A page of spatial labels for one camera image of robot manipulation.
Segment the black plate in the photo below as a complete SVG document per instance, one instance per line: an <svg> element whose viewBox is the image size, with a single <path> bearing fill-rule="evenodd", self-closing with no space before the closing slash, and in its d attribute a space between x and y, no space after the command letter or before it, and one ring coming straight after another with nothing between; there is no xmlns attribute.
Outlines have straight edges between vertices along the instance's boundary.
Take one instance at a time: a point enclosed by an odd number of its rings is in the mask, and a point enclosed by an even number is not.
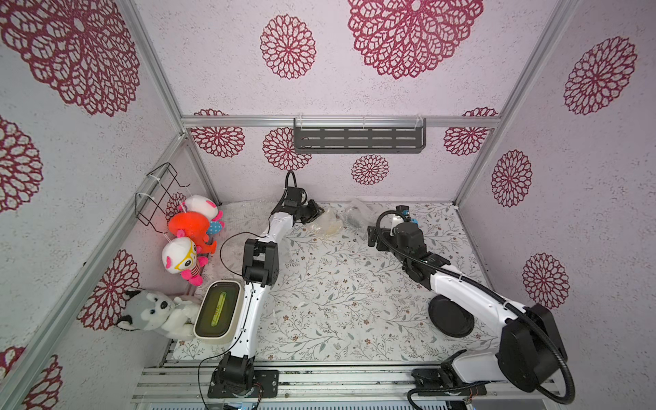
<svg viewBox="0 0 656 410"><path fill-rule="evenodd" d="M474 330L473 315L442 295L430 301L428 314L432 324L451 338L465 338Z"/></svg>

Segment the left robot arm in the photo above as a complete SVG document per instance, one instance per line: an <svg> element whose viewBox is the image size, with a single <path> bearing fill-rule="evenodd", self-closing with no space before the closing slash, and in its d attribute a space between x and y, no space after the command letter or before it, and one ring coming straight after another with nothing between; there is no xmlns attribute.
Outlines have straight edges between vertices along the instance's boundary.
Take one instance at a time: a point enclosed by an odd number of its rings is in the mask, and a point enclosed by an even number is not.
<svg viewBox="0 0 656 410"><path fill-rule="evenodd" d="M203 297L194 329L196 338L216 343L223 352L216 360L254 360L257 331L264 304L278 280L278 246L298 224L308 224L324 213L298 186L292 171L285 176L285 189L268 218L268 229L244 242L241 281L219 280Z"/></svg>

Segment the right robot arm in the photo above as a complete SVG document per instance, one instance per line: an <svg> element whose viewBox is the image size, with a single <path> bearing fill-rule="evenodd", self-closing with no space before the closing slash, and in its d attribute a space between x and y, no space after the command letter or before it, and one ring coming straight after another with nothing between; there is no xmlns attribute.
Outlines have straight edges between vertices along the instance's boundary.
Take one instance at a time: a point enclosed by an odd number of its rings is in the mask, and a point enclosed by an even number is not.
<svg viewBox="0 0 656 410"><path fill-rule="evenodd" d="M411 280L434 293L429 318L442 334L464 338L480 321L498 342L486 350L460 350L425 372L414 372L415 386L407 394L412 408L419 406L415 396L475 396L500 382L561 405L574 402L576 386L567 352L547 307L509 300L429 251L407 206L380 214L367 228L367 241L391 253Z"/></svg>

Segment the floral table mat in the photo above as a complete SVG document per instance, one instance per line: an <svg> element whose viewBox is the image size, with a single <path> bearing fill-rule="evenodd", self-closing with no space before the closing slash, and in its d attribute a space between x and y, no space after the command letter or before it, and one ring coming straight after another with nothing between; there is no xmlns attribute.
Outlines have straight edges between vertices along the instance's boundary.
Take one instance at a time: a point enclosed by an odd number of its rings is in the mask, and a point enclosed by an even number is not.
<svg viewBox="0 0 656 410"><path fill-rule="evenodd" d="M455 206L409 208L429 251L489 285ZM408 278L390 253L368 247L366 229L345 224L339 234L318 238L307 228L296 225L278 246L280 276L263 308L256 360L440 362L497 345L480 321L465 338L435 328L428 314L434 294Z"/></svg>

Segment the white pink plush toy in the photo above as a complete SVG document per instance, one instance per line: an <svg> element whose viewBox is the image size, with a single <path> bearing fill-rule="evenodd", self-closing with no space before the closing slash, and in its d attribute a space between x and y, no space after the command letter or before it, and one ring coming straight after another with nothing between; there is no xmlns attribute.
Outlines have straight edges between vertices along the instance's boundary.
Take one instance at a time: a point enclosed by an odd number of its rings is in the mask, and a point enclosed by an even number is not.
<svg viewBox="0 0 656 410"><path fill-rule="evenodd" d="M179 205L179 210L196 212L203 215L210 223L207 231L207 234L210 236L218 234L225 227L225 223L222 220L223 212L218 209L218 206L213 201L205 196L189 196Z"/></svg>

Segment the red orange plush toy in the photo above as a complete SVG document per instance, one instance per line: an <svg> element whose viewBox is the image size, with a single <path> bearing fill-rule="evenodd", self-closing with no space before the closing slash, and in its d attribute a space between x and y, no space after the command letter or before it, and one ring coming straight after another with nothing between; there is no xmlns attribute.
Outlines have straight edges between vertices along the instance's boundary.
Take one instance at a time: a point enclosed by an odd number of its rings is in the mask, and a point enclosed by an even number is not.
<svg viewBox="0 0 656 410"><path fill-rule="evenodd" d="M198 212L182 212L174 215L167 223L169 232L176 237L187 237L196 244L200 254L213 255L217 243L208 235L210 221Z"/></svg>

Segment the white plush doll yellow glasses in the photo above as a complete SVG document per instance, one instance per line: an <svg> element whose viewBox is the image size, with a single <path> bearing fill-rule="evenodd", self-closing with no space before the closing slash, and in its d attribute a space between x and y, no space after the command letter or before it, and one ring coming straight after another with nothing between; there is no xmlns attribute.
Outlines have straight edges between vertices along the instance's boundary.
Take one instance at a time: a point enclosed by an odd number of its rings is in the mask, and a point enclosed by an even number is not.
<svg viewBox="0 0 656 410"><path fill-rule="evenodd" d="M203 268L208 264L206 256L197 254L196 244L189 237L176 237L162 250L162 264L167 272L179 274L190 285L203 285Z"/></svg>

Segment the grey husky plush toy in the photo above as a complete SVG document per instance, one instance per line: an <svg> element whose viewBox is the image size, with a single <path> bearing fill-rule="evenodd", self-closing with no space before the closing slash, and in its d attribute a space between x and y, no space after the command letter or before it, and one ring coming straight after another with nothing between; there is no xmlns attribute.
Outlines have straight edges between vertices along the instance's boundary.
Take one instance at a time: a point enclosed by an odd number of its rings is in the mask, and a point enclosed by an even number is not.
<svg viewBox="0 0 656 410"><path fill-rule="evenodd" d="M166 338L191 341L201 304L191 296L168 296L155 290L127 290L126 307L116 326L123 331L153 331Z"/></svg>

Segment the grey metal wall shelf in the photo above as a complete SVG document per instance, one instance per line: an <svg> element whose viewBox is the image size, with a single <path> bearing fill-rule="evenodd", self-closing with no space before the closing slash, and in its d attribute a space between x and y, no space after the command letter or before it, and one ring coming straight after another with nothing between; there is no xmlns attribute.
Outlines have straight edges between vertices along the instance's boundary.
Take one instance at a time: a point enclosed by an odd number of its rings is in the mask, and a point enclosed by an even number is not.
<svg viewBox="0 0 656 410"><path fill-rule="evenodd" d="M426 147L426 120L413 126L302 126L293 122L298 154L419 154Z"/></svg>

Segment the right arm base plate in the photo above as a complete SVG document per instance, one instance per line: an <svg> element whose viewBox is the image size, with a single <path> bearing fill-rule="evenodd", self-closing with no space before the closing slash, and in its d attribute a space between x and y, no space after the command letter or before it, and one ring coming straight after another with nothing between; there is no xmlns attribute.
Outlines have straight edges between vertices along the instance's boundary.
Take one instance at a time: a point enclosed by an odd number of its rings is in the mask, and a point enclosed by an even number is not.
<svg viewBox="0 0 656 410"><path fill-rule="evenodd" d="M442 367L416 368L411 372L419 396L484 396L486 384L468 384Z"/></svg>

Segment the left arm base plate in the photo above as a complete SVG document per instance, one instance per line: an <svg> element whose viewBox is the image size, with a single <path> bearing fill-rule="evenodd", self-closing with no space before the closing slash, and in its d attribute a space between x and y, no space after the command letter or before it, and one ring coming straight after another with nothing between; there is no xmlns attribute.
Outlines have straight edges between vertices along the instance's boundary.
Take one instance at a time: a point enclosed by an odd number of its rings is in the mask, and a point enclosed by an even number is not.
<svg viewBox="0 0 656 410"><path fill-rule="evenodd" d="M279 371L256 370L255 358L224 355L213 371L208 397L275 398L278 396Z"/></svg>

